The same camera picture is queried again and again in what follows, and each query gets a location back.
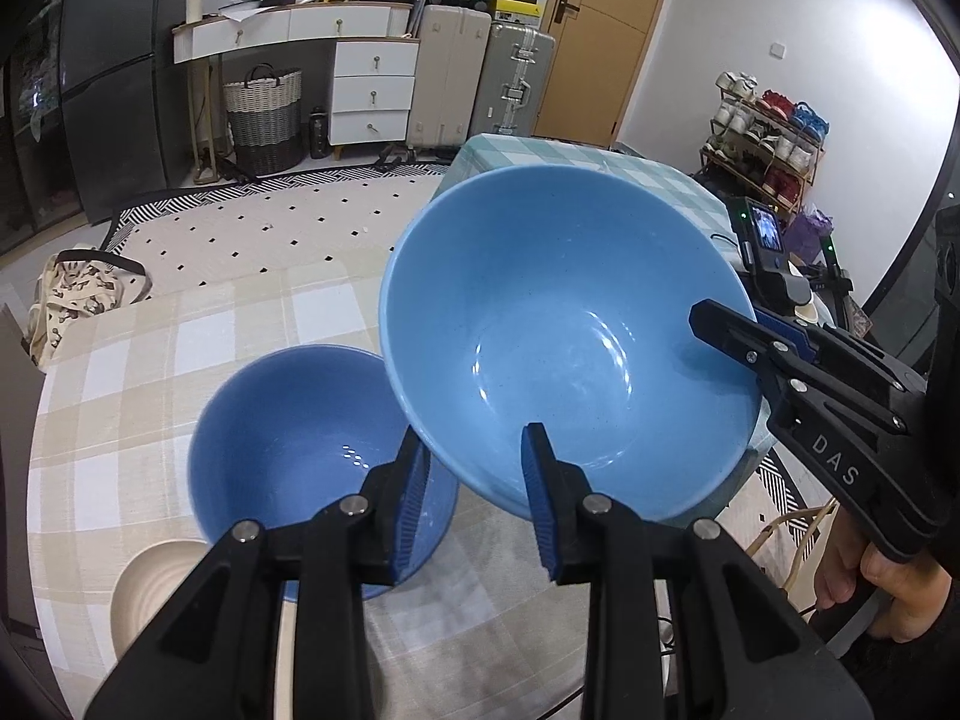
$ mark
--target light blue bowl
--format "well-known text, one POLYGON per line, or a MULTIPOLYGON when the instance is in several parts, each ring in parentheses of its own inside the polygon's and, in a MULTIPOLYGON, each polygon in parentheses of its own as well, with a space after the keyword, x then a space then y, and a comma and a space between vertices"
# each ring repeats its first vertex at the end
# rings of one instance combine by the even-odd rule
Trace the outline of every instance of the light blue bowl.
POLYGON ((529 518, 520 431, 539 421, 594 490, 683 523, 742 483, 760 411, 755 375, 690 331, 704 298, 754 317, 723 257, 654 194, 582 167, 508 167, 407 227, 380 344, 416 432, 488 501, 529 518))
MULTIPOLYGON (((310 519, 395 459, 406 428, 376 354, 295 346, 251 362, 206 404, 190 443, 188 483, 203 535, 217 541, 240 519, 267 528, 310 519)), ((400 581, 433 554, 456 503, 456 478, 431 463, 400 581)), ((387 590, 365 584, 364 598, 387 590)), ((286 597, 296 600, 296 583, 286 597)))

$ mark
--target shelf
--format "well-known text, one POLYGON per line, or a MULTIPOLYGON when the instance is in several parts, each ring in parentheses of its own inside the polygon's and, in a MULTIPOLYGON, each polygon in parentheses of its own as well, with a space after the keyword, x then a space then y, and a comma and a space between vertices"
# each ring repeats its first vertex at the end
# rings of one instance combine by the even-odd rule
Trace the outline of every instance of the shelf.
POLYGON ((797 200, 797 204, 795 206, 791 207, 787 205, 785 202, 782 202, 776 196, 773 196, 772 194, 770 194, 769 191, 766 191, 765 189, 763 189, 763 187, 760 186, 760 184, 755 184, 754 182, 752 182, 749 178, 747 178, 747 176, 743 175, 743 173, 740 172, 736 167, 733 167, 733 165, 731 165, 731 163, 728 162, 727 160, 720 159, 719 157, 714 156, 705 148, 700 149, 700 156, 702 159, 706 159, 707 162, 713 162, 714 165, 719 165, 720 167, 723 167, 723 169, 726 170, 734 178, 738 179, 739 181, 742 181, 748 187, 750 187, 751 189, 759 193, 760 196, 763 197, 767 202, 773 204, 776 210, 786 211, 789 214, 795 214, 798 212, 798 210, 800 210, 800 199, 797 200))
POLYGON ((773 124, 776 124, 777 127, 782 127, 788 132, 792 132, 797 137, 803 138, 810 146, 813 146, 813 148, 817 149, 819 153, 824 152, 824 147, 822 143, 817 143, 809 135, 806 135, 805 133, 803 133, 803 130, 800 129, 800 127, 796 127, 795 124, 790 124, 790 122, 784 122, 784 120, 781 119, 779 116, 774 116, 768 110, 761 108, 760 105, 756 105, 755 103, 747 103, 747 100, 744 100, 744 98, 738 98, 738 96, 735 95, 733 92, 728 92, 726 89, 723 89, 722 87, 718 86, 717 89, 720 90, 720 100, 726 100, 728 103, 739 103, 740 105, 743 105, 744 108, 748 108, 755 114, 759 114, 760 116, 767 119, 767 121, 772 122, 773 124))
POLYGON ((785 159, 781 159, 779 158, 779 156, 776 156, 776 154, 770 153, 769 151, 767 151, 766 148, 761 148, 759 143, 757 143, 756 141, 752 141, 746 135, 741 135, 739 132, 737 132, 734 129, 723 127, 723 124, 714 122, 713 119, 710 120, 710 129, 712 129, 714 135, 730 135, 730 134, 736 135, 737 138, 740 138, 741 141, 743 141, 744 143, 747 143, 747 145, 750 146, 757 154, 764 157, 769 157, 770 162, 767 163, 768 165, 776 165, 784 172, 789 173, 789 175, 792 175, 793 177, 798 178, 800 181, 803 181, 803 183, 813 186, 813 179, 817 172, 816 162, 814 162, 813 164, 813 170, 810 170, 807 175, 801 175, 800 172, 798 172, 798 170, 795 170, 794 167, 785 159), (716 124, 717 127, 720 127, 722 129, 722 132, 717 132, 713 130, 714 124, 716 124))

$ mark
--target white dresser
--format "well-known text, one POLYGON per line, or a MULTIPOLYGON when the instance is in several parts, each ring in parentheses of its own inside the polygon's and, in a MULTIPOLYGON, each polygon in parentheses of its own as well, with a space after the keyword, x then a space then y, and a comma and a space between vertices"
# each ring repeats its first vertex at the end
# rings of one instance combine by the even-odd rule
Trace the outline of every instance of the white dresser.
POLYGON ((418 51, 418 40, 404 38, 337 41, 328 108, 333 146, 406 138, 418 51))
MULTIPOLYGON (((210 57, 255 46, 294 40, 336 40, 333 83, 328 100, 330 143, 335 155, 347 143, 402 141, 414 93, 418 40, 403 37, 411 6, 401 2, 309 2, 262 11, 246 19, 210 16, 173 30, 174 62, 199 60, 203 69, 200 107, 206 138, 213 141, 213 108, 210 94, 210 57)), ((191 92, 187 94, 190 119, 196 121, 191 92)), ((194 182, 200 181, 200 153, 193 138, 194 182)), ((212 177, 219 179, 214 166, 212 177)))

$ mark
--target wooden door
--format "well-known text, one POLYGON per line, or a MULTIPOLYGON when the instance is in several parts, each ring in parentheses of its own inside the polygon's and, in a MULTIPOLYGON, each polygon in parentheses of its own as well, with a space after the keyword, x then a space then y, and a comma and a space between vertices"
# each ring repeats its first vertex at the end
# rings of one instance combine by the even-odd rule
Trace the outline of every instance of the wooden door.
POLYGON ((557 0, 557 39, 536 135, 609 146, 659 0, 557 0))

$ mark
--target human hand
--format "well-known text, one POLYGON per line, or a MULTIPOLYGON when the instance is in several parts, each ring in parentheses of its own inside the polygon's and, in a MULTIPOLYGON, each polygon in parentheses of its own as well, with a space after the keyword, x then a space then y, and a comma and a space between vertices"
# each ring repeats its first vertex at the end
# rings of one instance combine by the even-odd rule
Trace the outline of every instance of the human hand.
POLYGON ((890 608, 871 624, 870 635, 876 638, 901 643, 915 640, 937 621, 949 597, 952 580, 929 552, 921 552, 909 563, 893 562, 880 554, 853 518, 840 509, 813 578, 817 608, 830 608, 850 600, 856 590, 858 571, 894 599, 890 608))

